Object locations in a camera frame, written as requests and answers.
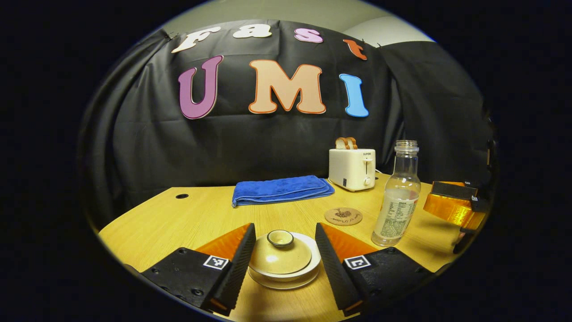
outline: white toaster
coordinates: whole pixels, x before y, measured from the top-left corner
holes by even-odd
[[[375,150],[331,149],[329,151],[329,180],[349,191],[373,188],[375,185]]]

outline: wooden table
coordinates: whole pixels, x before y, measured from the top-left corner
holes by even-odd
[[[275,229],[314,237],[316,223],[336,207],[362,212],[353,226],[335,226],[362,241],[371,242],[389,175],[376,173],[374,188],[349,192],[333,184],[335,192],[324,198],[271,205],[231,206],[234,187],[174,187],[131,209],[103,228],[99,236],[123,263],[143,272],[179,247],[195,249],[239,226],[253,222],[256,235]],[[453,262],[455,226],[423,210],[431,185],[422,183],[416,208],[402,240],[395,246],[432,272]],[[188,194],[184,199],[178,194]],[[236,309],[227,319],[235,321],[343,320],[338,311],[323,264],[312,283],[297,290],[273,290],[254,282],[247,273]]]

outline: bottle label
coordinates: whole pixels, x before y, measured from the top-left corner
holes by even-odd
[[[384,197],[382,209],[379,212],[378,222],[375,225],[375,233],[384,239],[400,238],[411,220],[411,215],[417,206],[417,200],[402,200]]]

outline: stacked plates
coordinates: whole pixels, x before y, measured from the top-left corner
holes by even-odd
[[[284,240],[286,231],[272,231]],[[248,274],[259,284],[272,289],[295,289],[313,281],[320,272],[320,252],[316,241],[299,233],[289,233],[283,245],[262,235],[256,239]]]

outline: purple letter u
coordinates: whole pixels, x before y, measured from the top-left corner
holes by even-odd
[[[197,72],[196,68],[191,68],[179,76],[181,90],[179,98],[181,101],[181,112],[188,119],[200,119],[206,116],[214,107],[217,95],[217,73],[219,64],[223,61],[223,56],[214,56],[202,64],[205,70],[205,97],[200,103],[193,102],[192,86],[193,76]]]

